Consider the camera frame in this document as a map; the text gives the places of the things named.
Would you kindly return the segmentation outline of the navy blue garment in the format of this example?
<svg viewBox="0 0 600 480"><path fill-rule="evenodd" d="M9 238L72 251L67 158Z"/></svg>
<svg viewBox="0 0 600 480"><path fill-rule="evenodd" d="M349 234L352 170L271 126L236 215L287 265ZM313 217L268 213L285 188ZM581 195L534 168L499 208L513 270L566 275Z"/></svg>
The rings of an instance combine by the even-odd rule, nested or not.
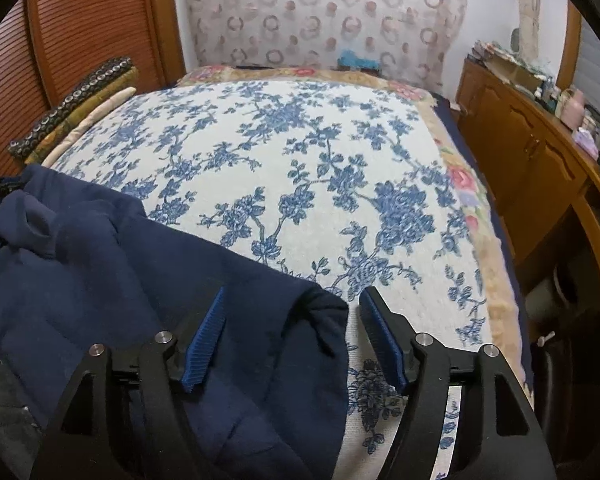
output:
<svg viewBox="0 0 600 480"><path fill-rule="evenodd" d="M202 452L234 479L328 479L347 416L348 307L147 218L142 203L41 166L0 203L0 358L46 425L93 344L175 330L212 284L225 323L185 399Z"/></svg>

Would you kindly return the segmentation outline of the wooden sideboard cabinet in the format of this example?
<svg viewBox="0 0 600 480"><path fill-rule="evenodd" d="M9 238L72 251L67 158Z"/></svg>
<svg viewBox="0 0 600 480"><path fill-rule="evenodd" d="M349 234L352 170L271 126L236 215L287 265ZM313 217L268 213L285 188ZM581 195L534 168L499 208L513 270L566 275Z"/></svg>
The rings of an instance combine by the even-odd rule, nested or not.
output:
<svg viewBox="0 0 600 480"><path fill-rule="evenodd" d="M458 128L486 179L521 284L572 261L600 285L600 166L556 117L471 58L456 100Z"/></svg>

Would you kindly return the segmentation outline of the blue floral white blanket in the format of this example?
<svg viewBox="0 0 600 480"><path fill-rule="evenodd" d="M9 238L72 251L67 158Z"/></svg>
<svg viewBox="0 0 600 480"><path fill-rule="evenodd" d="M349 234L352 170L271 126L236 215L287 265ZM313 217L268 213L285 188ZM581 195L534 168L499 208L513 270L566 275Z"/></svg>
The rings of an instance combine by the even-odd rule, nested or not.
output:
<svg viewBox="0 0 600 480"><path fill-rule="evenodd" d="M420 332L491 340L460 193L416 105L319 80L134 96L52 166L138 198L152 220L319 284L366 287Z"/></svg>

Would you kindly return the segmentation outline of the black dotted folded cloth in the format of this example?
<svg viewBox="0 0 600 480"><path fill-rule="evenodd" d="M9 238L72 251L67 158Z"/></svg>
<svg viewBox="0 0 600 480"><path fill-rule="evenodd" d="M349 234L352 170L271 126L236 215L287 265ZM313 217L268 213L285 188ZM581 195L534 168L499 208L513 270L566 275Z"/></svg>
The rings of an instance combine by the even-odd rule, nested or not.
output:
<svg viewBox="0 0 600 480"><path fill-rule="evenodd" d="M39 162L94 108L117 92L134 87L137 79L138 69L128 56L110 58L43 115L23 138L11 140L7 151L25 164Z"/></svg>

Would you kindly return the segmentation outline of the cream folded cloth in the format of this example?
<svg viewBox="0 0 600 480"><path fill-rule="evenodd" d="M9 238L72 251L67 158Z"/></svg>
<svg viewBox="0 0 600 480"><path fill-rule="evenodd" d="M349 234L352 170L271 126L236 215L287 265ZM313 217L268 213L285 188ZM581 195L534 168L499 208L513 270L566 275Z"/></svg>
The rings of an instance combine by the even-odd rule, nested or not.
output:
<svg viewBox="0 0 600 480"><path fill-rule="evenodd" d="M57 143L54 148L50 151L44 160L41 162L43 167L51 167L56 162L56 160L65 153L69 148L76 143L77 140L87 130L93 127L96 122L99 122L106 115L111 113L113 110L118 108L120 105L125 103L128 99L131 99L134 96L136 89L134 87L125 88L110 98L100 104L98 107L94 108L90 114L88 114L76 128L73 128L59 143Z"/></svg>

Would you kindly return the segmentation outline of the lilac pouch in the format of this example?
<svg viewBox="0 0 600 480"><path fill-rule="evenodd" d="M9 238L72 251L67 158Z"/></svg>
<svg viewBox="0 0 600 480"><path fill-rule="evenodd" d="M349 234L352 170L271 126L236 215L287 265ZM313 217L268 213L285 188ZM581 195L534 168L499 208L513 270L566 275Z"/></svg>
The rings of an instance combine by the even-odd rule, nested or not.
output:
<svg viewBox="0 0 600 480"><path fill-rule="evenodd" d="M592 133L588 129L579 127L577 130L574 130L572 140L596 162L598 156L600 156L600 151L596 146Z"/></svg>

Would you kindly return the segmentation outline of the pink jar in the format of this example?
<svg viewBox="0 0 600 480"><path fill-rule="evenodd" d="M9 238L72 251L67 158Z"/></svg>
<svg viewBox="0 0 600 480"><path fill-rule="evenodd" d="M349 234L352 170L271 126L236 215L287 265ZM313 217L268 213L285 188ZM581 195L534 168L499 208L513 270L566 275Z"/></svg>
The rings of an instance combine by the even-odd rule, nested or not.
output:
<svg viewBox="0 0 600 480"><path fill-rule="evenodd" d="M584 94L579 89L569 89L564 92L565 99L560 113L560 120L570 130L580 127L584 117Z"/></svg>

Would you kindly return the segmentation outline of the cardboard box with clutter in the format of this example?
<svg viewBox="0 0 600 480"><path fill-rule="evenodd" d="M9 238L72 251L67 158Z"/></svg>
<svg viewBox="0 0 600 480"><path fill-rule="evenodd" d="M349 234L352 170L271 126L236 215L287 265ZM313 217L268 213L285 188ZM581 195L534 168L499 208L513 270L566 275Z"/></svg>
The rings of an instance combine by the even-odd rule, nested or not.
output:
<svg viewBox="0 0 600 480"><path fill-rule="evenodd" d="M475 58L486 69L502 81L519 86L534 93L546 81L546 76L520 62L515 55L500 48L497 44L477 40L471 49Z"/></svg>

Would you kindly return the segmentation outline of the wooden louvered wardrobe door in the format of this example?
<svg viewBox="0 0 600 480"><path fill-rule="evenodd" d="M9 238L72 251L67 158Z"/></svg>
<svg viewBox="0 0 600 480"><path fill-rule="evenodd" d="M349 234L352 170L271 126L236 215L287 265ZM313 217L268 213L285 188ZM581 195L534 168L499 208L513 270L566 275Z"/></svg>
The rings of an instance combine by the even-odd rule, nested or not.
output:
<svg viewBox="0 0 600 480"><path fill-rule="evenodd" d="M7 145L88 73L116 56L141 92L185 73L174 0L16 0L0 23L0 176L21 166Z"/></svg>

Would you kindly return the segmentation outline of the turquoise cloth item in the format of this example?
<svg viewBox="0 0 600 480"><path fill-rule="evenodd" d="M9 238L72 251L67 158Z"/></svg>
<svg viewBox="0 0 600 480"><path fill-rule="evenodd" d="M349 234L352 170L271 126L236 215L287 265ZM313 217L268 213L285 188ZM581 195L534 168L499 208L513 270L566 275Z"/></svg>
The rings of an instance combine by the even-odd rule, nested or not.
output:
<svg viewBox="0 0 600 480"><path fill-rule="evenodd" d="M370 72L379 72L380 64L378 61L361 58L352 50L343 50L338 58L338 66L347 70L369 70Z"/></svg>

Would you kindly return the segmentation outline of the circle patterned curtain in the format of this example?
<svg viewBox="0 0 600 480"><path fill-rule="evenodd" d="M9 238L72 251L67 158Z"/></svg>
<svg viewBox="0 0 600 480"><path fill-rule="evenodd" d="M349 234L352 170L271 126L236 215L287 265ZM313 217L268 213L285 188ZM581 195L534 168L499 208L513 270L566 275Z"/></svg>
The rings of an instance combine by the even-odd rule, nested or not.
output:
<svg viewBox="0 0 600 480"><path fill-rule="evenodd" d="M345 53L441 91L467 0L186 0L201 65L333 70Z"/></svg>

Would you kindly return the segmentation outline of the tied beige curtain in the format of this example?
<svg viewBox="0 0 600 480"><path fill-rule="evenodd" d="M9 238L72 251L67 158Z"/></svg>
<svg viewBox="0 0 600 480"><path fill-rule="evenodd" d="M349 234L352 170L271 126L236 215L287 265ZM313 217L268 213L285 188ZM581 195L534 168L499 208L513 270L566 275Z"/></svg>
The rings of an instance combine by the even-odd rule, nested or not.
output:
<svg viewBox="0 0 600 480"><path fill-rule="evenodd" d="M539 56L541 0L518 0L519 55L526 63Z"/></svg>

